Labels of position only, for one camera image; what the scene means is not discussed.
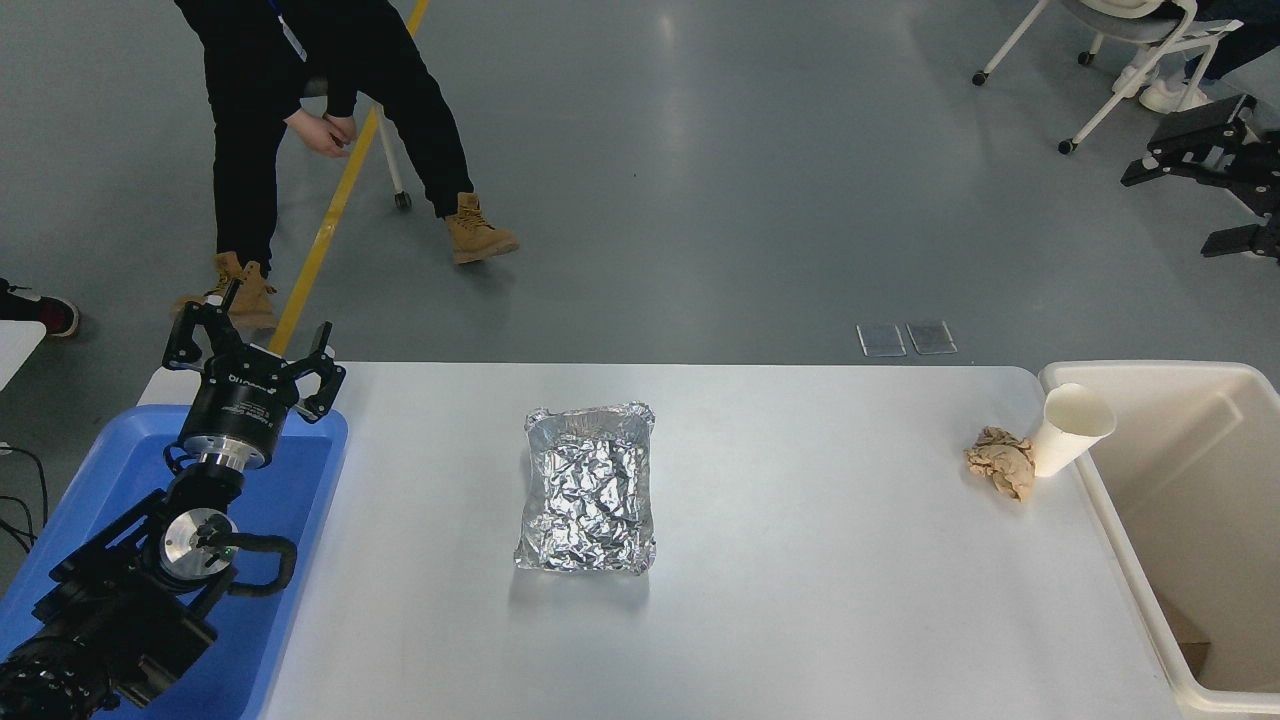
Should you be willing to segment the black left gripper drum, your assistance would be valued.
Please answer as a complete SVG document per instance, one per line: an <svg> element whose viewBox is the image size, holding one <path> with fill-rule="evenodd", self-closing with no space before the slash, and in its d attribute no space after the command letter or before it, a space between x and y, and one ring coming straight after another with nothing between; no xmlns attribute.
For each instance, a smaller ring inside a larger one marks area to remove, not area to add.
<svg viewBox="0 0 1280 720"><path fill-rule="evenodd" d="M229 439L257 454L273 454L288 410L298 398L287 361L257 346L216 354L204 364L201 383L180 429L188 454Z"/></svg>

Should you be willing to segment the person's right hand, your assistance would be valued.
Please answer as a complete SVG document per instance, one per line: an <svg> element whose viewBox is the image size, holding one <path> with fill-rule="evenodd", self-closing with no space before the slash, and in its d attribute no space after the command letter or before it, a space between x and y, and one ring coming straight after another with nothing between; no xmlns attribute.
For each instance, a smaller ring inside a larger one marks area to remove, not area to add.
<svg viewBox="0 0 1280 720"><path fill-rule="evenodd" d="M347 158L349 140L343 131L329 120L316 117L305 109L298 109L284 119L292 131L311 151L325 158Z"/></svg>

